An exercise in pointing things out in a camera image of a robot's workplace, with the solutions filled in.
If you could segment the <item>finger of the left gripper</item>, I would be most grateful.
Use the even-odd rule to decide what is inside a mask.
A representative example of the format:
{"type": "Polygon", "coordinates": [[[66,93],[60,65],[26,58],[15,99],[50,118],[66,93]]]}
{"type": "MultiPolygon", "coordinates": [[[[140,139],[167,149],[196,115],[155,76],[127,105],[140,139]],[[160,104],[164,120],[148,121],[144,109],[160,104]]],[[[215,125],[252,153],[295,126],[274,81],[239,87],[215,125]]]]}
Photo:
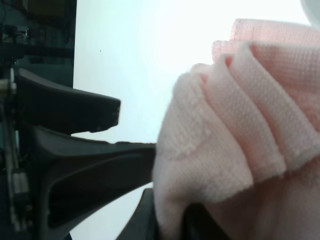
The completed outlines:
{"type": "Polygon", "coordinates": [[[153,143],[108,143],[32,128],[38,240],[61,240],[100,208],[151,181],[153,143]]]}

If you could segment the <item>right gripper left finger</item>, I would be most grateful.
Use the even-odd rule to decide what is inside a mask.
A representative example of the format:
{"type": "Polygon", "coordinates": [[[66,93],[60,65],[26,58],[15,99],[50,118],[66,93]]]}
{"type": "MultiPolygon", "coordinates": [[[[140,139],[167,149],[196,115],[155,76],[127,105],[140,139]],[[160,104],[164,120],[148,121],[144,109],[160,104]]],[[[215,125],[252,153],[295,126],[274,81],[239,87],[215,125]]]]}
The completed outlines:
{"type": "Polygon", "coordinates": [[[158,240],[159,231],[152,188],[146,188],[141,199],[116,240],[158,240]]]}

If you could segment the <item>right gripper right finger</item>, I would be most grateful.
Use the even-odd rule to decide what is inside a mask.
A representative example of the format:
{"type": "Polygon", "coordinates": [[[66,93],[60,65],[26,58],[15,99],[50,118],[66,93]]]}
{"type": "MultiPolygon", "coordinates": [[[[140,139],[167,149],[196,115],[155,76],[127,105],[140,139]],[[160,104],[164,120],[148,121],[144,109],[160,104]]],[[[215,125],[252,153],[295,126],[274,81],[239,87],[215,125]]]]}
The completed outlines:
{"type": "Polygon", "coordinates": [[[203,204],[191,204],[184,212],[183,240],[230,240],[203,204]]]}

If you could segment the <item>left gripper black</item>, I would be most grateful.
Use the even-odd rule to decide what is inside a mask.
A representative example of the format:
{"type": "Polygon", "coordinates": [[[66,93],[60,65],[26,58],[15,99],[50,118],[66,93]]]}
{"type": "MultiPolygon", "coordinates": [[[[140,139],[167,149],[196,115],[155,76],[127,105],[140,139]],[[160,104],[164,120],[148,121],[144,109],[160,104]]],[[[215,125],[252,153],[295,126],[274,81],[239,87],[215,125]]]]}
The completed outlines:
{"type": "Polygon", "coordinates": [[[117,98],[51,81],[60,66],[24,64],[26,58],[75,57],[73,0],[3,0],[24,22],[0,22],[0,237],[38,240],[38,193],[29,180],[29,143],[35,126],[64,133],[101,132],[118,124],[117,98]]]}

